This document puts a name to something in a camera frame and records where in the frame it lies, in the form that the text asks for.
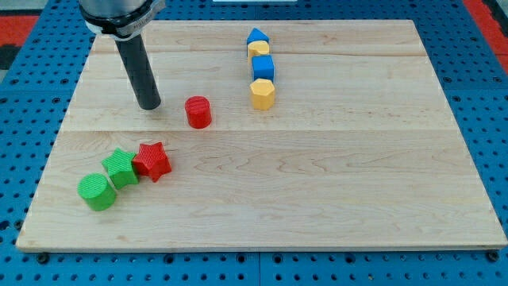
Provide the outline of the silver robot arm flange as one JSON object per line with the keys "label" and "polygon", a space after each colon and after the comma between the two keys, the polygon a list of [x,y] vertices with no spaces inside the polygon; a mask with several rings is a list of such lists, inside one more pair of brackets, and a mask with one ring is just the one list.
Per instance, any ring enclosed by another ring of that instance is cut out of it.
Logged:
{"label": "silver robot arm flange", "polygon": [[79,0],[87,28],[116,41],[138,36],[165,7],[164,0]]}

